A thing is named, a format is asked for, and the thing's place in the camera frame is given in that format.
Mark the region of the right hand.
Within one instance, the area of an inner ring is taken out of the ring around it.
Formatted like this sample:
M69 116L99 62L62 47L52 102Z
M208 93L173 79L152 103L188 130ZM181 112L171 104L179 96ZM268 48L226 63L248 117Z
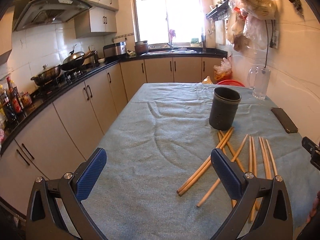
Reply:
M311 221L311 219L315 216L316 212L317 212L317 208L319 206L319 199L320 199L320 191L317 192L316 198L313 201L312 204L312 209L310 210L306 223L309 223Z

